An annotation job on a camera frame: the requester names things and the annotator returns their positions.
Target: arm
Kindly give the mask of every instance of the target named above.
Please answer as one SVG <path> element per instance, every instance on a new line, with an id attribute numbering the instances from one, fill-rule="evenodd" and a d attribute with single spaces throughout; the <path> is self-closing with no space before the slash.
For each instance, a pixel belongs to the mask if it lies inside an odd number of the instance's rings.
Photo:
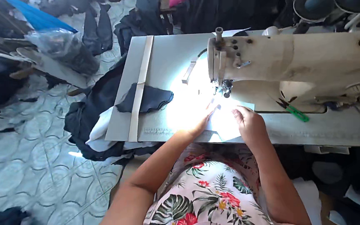
<path id="1" fill-rule="evenodd" d="M 165 181 L 183 150 L 205 129 L 216 106 L 209 105 L 194 128 L 176 132 L 123 184 L 120 184 L 101 225 L 143 223 L 154 194 Z"/>
<path id="2" fill-rule="evenodd" d="M 270 142 L 263 118 L 244 107 L 237 107 L 232 112 L 239 124 L 241 137 L 258 163 L 270 217 L 280 223 L 311 224 L 303 202 Z"/>

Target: woman's left hand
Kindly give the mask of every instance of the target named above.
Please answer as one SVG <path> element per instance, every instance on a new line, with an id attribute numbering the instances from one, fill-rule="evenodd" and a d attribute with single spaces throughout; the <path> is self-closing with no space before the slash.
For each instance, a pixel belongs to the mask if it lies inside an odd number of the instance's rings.
<path id="1" fill-rule="evenodd" d="M 209 117 L 212 115 L 217 104 L 211 103 L 212 99 L 209 101 L 205 100 L 202 104 L 195 105 L 193 110 L 192 121 L 189 121 L 189 126 L 186 129 L 193 138 L 198 137 L 205 130 Z"/>

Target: woman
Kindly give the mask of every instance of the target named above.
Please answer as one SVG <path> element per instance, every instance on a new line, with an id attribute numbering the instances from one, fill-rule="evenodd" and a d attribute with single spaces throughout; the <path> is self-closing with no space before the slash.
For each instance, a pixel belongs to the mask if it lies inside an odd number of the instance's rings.
<path id="1" fill-rule="evenodd" d="M 207 107 L 194 128 L 176 132 L 120 184 L 102 225 L 310 224 L 260 115 L 241 106 L 232 110 L 247 147 L 191 144 L 214 108 Z M 268 214 L 256 201 L 259 184 Z"/>

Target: industrial sewing machine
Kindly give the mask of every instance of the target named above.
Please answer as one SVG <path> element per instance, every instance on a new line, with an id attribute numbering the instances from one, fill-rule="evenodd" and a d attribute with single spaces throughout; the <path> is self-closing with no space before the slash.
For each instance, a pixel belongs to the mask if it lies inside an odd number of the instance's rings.
<path id="1" fill-rule="evenodd" d="M 360 32 L 243 37 L 222 32 L 216 29 L 207 51 L 210 80 L 225 98 L 241 81 L 250 85 L 239 86 L 238 95 L 274 99 L 275 93 L 297 105 L 353 103 L 360 97 Z"/>

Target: floral shirt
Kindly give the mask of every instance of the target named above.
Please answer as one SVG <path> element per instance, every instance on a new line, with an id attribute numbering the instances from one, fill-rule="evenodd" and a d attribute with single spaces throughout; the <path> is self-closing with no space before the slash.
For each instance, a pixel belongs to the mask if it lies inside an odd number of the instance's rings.
<path id="1" fill-rule="evenodd" d="M 192 144 L 182 153 L 145 225 L 273 224 L 256 203 L 259 175 L 247 147 L 209 146 Z"/>

